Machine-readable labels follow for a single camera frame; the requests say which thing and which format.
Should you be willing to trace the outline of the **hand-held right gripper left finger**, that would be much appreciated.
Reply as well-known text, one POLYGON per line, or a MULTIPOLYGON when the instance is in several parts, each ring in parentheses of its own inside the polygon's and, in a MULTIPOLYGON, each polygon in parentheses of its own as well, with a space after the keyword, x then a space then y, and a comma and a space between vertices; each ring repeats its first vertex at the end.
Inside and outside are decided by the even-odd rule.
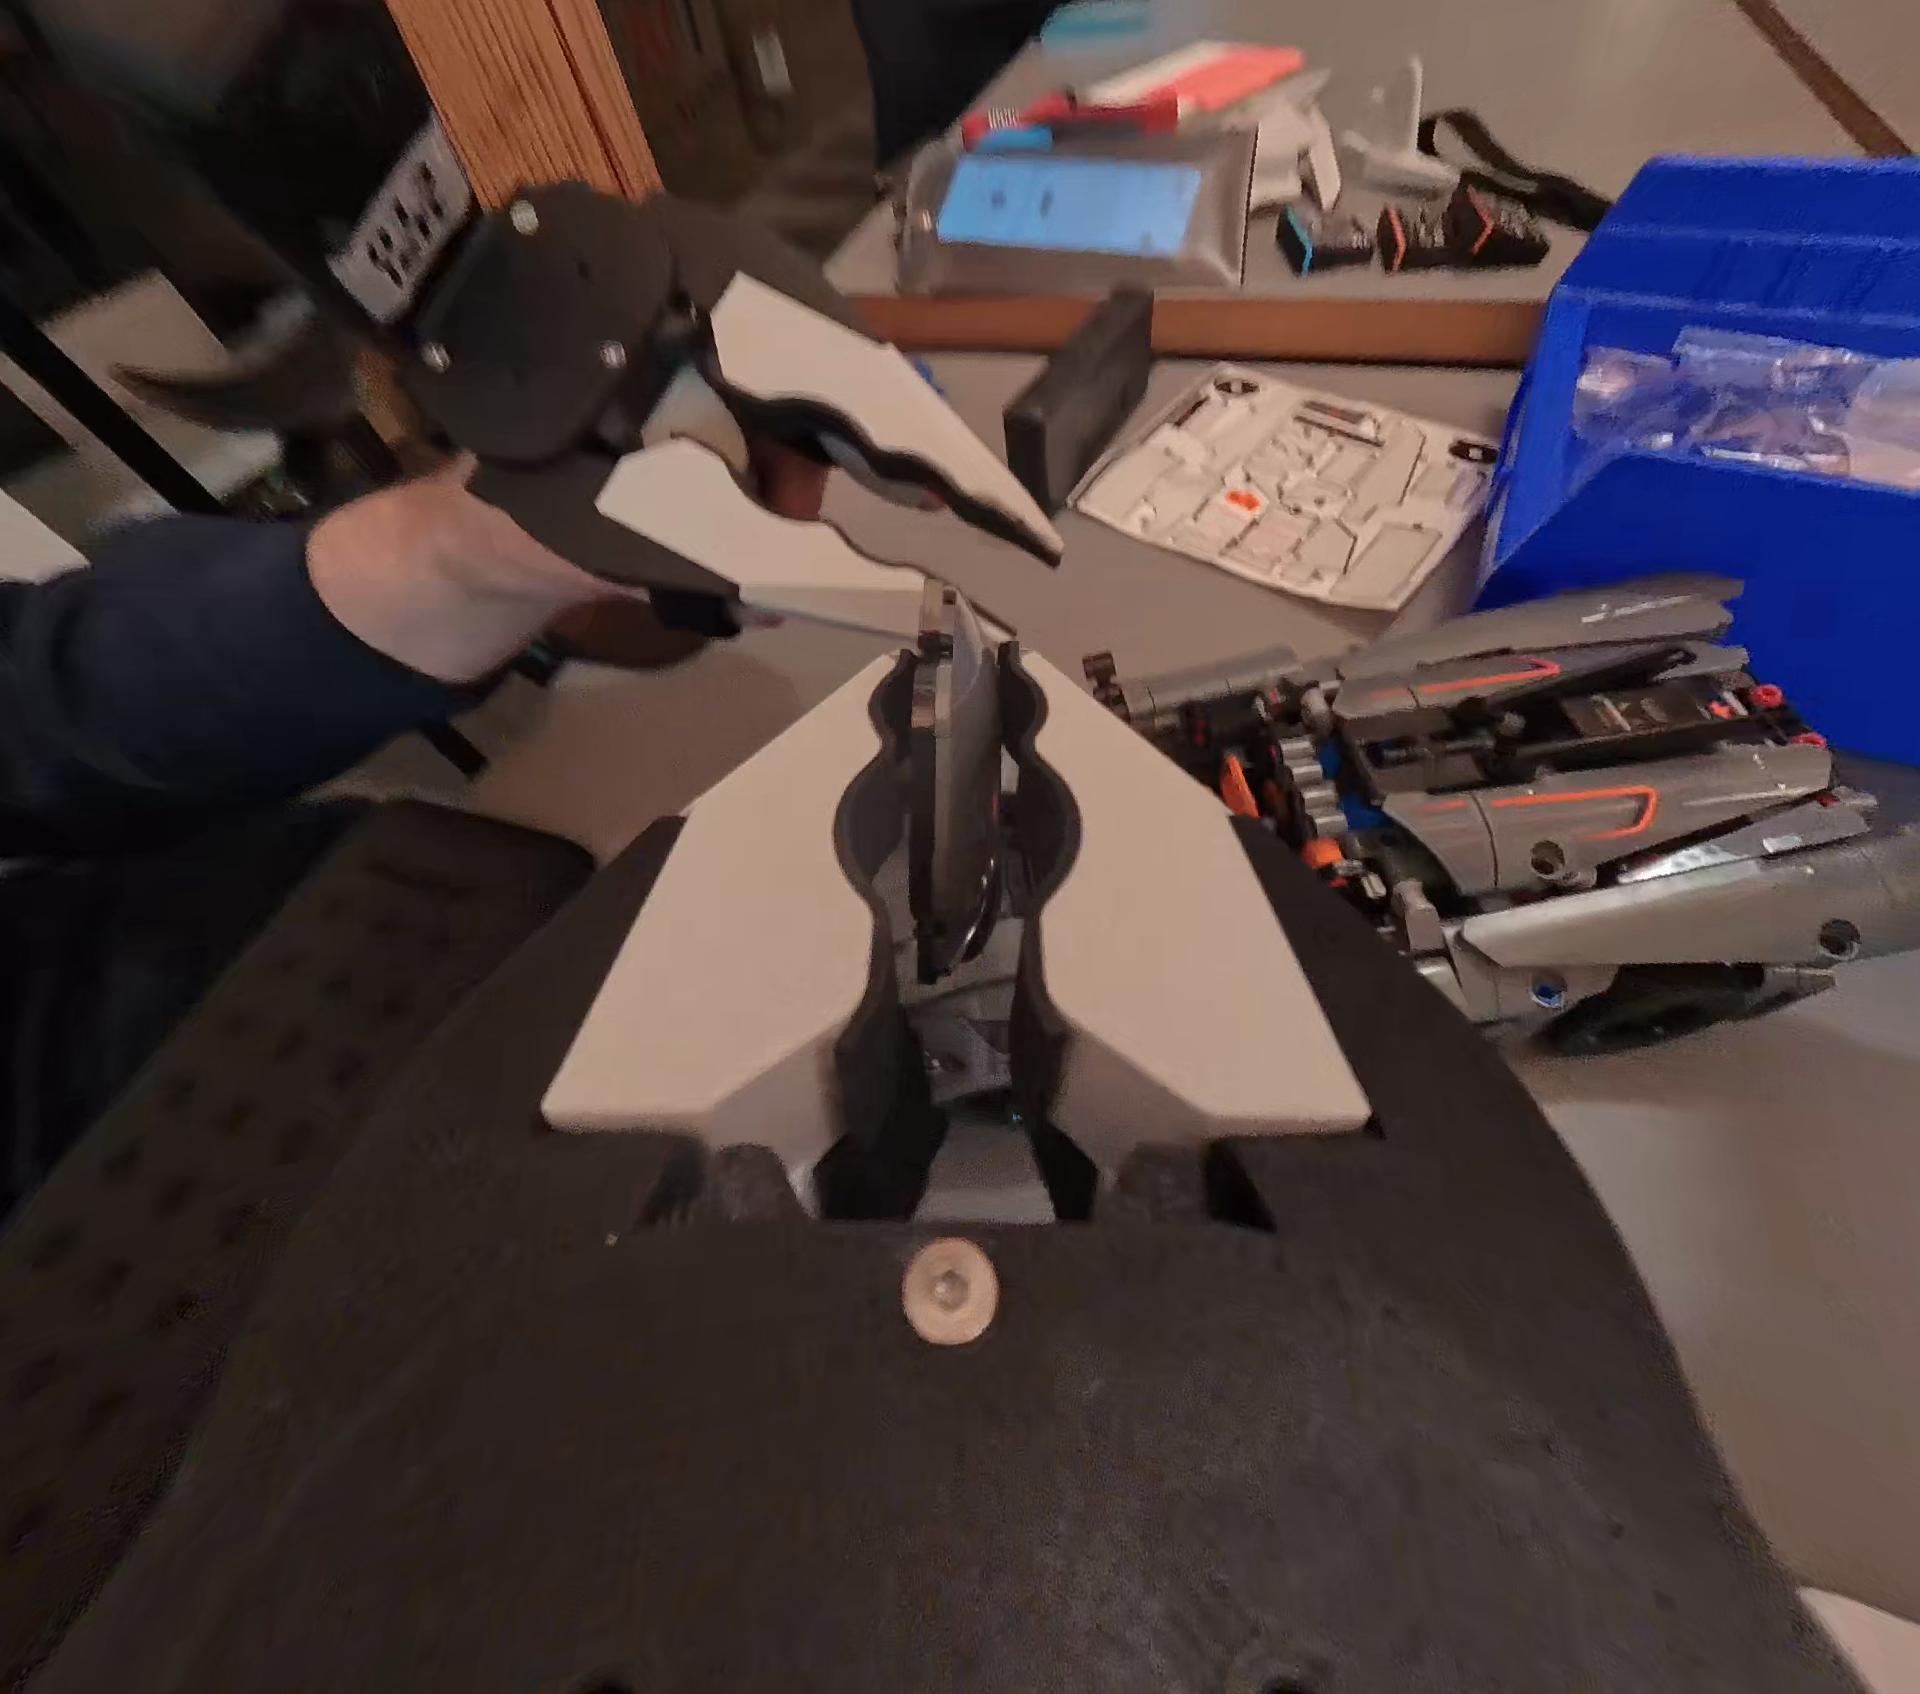
POLYGON ((564 1133, 758 1148, 827 1215, 920 1200, 894 868, 915 657, 879 656, 682 814, 539 1099, 564 1133))

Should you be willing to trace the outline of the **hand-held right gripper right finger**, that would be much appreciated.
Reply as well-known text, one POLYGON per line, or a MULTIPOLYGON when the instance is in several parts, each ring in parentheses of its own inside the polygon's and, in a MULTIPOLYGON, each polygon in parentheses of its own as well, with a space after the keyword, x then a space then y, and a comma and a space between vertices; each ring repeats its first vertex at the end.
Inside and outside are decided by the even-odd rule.
POLYGON ((1355 1133, 1371 1104, 1235 818, 1043 656, 995 653, 1018 771, 1012 1102, 1056 1215, 1140 1149, 1355 1133))

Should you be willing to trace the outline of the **white plastic bracket parts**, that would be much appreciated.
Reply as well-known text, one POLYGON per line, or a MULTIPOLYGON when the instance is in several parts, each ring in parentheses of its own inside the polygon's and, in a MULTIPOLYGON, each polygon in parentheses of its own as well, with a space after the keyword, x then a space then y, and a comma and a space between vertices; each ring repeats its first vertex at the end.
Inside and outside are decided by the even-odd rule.
POLYGON ((1360 126, 1333 131, 1322 91, 1330 72, 1289 74, 1254 93, 1244 118, 1254 123, 1252 212, 1277 212, 1306 199, 1331 212, 1346 187, 1370 193, 1446 198, 1459 172, 1419 145, 1426 63, 1410 53, 1374 86, 1360 126))

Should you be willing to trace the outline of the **black rectangular block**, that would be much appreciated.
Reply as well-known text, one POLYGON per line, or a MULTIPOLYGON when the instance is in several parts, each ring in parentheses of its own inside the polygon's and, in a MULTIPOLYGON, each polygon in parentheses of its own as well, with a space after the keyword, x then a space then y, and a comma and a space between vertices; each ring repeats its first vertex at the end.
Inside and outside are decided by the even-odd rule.
POLYGON ((1154 296, 1114 289, 1001 412, 1006 461, 1058 515, 1130 421, 1154 369, 1154 296))

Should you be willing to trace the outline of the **dark grey lego assembly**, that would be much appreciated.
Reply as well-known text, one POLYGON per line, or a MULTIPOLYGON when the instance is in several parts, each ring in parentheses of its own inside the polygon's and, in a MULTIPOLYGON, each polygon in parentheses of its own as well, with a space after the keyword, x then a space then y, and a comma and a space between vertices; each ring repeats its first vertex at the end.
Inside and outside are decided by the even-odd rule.
POLYGON ((1014 829, 999 643, 951 584, 924 578, 887 897, 899 1002, 931 1102, 965 1125, 1019 1130, 1012 1013, 1031 877, 1014 829))

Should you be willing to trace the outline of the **person's left hand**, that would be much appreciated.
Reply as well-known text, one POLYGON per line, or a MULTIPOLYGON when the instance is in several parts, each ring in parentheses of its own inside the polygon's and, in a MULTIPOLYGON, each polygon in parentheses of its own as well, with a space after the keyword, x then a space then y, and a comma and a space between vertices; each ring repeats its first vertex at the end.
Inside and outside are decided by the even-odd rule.
POLYGON ((472 472, 472 458, 449 458, 312 525, 312 589, 358 641, 446 683, 497 673, 542 640, 633 672, 708 648, 640 592, 578 567, 475 498, 472 472))

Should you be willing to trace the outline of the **grey lego car model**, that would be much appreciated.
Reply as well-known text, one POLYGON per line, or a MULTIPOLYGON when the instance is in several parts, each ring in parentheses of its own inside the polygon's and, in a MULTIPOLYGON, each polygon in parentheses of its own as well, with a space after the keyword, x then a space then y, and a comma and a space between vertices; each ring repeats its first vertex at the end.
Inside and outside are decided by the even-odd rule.
POLYGON ((1741 587, 1641 576, 1313 661, 1081 672, 1469 1022, 1592 1058, 1918 945, 1916 827, 1752 673, 1741 587))

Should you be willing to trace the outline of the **clear plastic bags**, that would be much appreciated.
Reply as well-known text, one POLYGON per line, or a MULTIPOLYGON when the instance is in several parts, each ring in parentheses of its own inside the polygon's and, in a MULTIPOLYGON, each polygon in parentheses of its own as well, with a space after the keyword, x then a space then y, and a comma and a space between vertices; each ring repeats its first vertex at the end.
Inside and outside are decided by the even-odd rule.
POLYGON ((1637 451, 1918 488, 1918 361, 1688 328, 1661 354, 1590 347, 1570 428, 1590 464, 1637 451))

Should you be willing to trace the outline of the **plastic bag with blue item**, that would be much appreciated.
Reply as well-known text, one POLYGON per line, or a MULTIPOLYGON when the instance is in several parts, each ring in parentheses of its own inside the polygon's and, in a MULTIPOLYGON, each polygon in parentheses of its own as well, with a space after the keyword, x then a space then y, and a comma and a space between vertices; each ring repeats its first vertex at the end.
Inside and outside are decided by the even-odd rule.
POLYGON ((1241 127, 1058 148, 940 140, 906 172, 895 289, 1238 289, 1254 166, 1241 127))

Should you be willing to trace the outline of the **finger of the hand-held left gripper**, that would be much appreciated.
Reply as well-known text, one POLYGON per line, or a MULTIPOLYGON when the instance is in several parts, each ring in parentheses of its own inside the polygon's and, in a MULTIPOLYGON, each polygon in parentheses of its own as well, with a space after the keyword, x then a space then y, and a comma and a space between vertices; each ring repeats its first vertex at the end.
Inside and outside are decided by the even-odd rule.
POLYGON ((739 271, 706 314, 708 377, 749 434, 809 448, 874 492, 931 496, 1056 567, 1061 536, 1004 458, 898 347, 739 271))
POLYGON ((633 536, 642 571, 617 579, 689 623, 805 621, 912 641, 928 578, 862 552, 826 519, 762 505, 718 454, 673 437, 624 458, 596 511, 633 536))

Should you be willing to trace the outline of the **orange card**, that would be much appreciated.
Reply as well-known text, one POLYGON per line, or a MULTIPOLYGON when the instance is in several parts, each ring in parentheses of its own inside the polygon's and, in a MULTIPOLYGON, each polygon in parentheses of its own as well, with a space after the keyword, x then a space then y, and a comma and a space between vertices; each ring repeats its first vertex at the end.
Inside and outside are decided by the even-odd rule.
POLYGON ((1083 81, 1081 108, 1172 108, 1180 121, 1209 115, 1257 97, 1306 67, 1293 45, 1202 40, 1134 67, 1083 81))

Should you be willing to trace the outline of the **lego sticker sheet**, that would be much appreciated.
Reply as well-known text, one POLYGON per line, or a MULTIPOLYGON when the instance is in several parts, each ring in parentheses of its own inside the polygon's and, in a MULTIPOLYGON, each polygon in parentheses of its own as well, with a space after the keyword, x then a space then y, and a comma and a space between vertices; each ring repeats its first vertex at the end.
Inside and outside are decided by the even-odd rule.
POLYGON ((1477 519, 1498 459, 1451 424, 1221 361, 1069 505, 1261 589, 1393 615, 1477 519))

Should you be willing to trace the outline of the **person's left forearm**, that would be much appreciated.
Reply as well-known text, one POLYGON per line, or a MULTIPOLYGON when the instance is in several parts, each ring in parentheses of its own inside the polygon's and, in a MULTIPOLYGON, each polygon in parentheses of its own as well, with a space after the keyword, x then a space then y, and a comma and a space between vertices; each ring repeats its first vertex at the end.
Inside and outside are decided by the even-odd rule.
POLYGON ((496 673, 425 676, 326 608, 316 527, 168 515, 81 567, 3 582, 3 864, 175 841, 486 700, 496 673))

